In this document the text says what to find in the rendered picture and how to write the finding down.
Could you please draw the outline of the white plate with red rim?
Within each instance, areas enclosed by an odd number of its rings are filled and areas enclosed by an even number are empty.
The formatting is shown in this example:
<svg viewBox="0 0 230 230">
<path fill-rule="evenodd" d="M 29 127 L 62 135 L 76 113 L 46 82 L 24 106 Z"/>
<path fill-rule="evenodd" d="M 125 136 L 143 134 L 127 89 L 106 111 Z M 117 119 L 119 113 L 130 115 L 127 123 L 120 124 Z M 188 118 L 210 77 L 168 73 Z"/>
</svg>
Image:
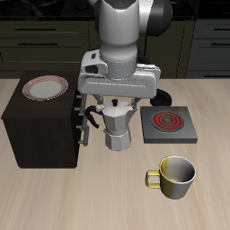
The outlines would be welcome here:
<svg viewBox="0 0 230 230">
<path fill-rule="evenodd" d="M 57 75 L 43 75 L 31 79 L 22 88 L 23 95 L 34 101 L 48 101 L 62 95 L 68 89 L 65 78 Z"/>
</svg>

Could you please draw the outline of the dark grey stove plate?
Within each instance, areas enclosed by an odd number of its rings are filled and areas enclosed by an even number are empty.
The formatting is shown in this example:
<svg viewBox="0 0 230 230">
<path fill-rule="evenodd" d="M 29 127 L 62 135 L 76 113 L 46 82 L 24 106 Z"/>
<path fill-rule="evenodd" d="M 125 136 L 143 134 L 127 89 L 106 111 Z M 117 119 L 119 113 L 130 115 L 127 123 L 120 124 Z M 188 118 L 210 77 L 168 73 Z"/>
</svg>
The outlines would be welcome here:
<svg viewBox="0 0 230 230">
<path fill-rule="evenodd" d="M 197 133 L 186 106 L 142 106 L 145 144 L 196 144 Z"/>
</svg>

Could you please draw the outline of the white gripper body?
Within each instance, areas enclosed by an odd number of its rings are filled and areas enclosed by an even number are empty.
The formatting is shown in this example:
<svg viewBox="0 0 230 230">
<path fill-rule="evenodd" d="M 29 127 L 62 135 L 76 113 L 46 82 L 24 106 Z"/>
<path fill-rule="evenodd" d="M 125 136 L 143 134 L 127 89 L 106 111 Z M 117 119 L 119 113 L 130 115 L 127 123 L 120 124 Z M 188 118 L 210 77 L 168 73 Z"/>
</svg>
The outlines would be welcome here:
<svg viewBox="0 0 230 230">
<path fill-rule="evenodd" d="M 124 79 L 109 79 L 105 75 L 81 71 L 78 76 L 78 91 L 84 94 L 152 99 L 156 96 L 160 74 L 158 66 L 146 64 L 137 64 L 136 72 Z"/>
</svg>

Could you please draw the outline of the dark wooden cabinet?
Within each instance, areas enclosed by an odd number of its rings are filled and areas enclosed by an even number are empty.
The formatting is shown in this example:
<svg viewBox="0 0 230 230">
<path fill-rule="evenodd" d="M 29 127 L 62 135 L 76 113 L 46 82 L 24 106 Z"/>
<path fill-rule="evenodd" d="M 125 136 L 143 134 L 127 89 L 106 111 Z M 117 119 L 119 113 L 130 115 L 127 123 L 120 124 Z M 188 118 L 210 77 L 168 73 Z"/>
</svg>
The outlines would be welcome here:
<svg viewBox="0 0 230 230">
<path fill-rule="evenodd" d="M 37 102 L 22 88 L 43 75 L 65 78 L 68 88 L 55 99 Z M 2 120 L 21 168 L 75 168 L 81 139 L 84 97 L 77 90 L 77 71 L 26 71 L 8 102 Z"/>
</svg>

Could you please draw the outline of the dark kitchen cupboards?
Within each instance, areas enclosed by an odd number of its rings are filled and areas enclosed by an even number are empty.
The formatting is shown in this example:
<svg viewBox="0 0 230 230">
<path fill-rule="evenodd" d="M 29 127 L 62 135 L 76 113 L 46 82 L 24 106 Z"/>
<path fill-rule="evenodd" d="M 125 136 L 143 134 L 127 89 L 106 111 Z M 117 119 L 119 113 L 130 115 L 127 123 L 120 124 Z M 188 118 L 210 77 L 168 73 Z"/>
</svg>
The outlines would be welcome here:
<svg viewBox="0 0 230 230">
<path fill-rule="evenodd" d="M 137 40 L 164 79 L 186 74 L 199 0 L 171 3 L 170 29 L 158 38 Z M 19 78 L 25 71 L 78 71 L 84 53 L 100 45 L 87 0 L 0 0 L 0 78 Z"/>
</svg>

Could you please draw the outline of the yellow and white mug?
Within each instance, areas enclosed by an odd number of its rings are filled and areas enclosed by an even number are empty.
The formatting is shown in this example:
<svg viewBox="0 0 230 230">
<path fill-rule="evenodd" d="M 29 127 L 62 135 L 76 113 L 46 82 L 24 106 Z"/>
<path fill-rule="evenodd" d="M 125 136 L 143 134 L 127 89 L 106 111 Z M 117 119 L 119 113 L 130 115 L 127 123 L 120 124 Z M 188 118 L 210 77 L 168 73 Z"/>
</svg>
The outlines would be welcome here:
<svg viewBox="0 0 230 230">
<path fill-rule="evenodd" d="M 158 176 L 159 183 L 150 183 L 150 176 Z M 187 193 L 196 176 L 196 168 L 188 159 L 171 155 L 159 163 L 157 171 L 146 172 L 146 186 L 150 189 L 160 189 L 169 199 L 181 199 Z"/>
</svg>

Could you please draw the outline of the silver moka pot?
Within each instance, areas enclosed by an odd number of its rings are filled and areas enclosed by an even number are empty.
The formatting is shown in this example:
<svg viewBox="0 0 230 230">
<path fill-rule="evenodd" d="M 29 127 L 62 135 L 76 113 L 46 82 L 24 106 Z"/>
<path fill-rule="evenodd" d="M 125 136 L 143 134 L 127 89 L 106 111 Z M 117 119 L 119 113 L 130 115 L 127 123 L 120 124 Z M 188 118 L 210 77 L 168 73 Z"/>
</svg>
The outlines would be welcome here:
<svg viewBox="0 0 230 230">
<path fill-rule="evenodd" d="M 89 106 L 84 114 L 91 124 L 98 128 L 91 112 L 103 116 L 105 124 L 105 145 L 113 151 L 123 151 L 130 147 L 131 135 L 129 122 L 137 111 L 135 105 L 129 105 L 126 101 L 113 99 L 106 101 L 104 104 Z"/>
</svg>

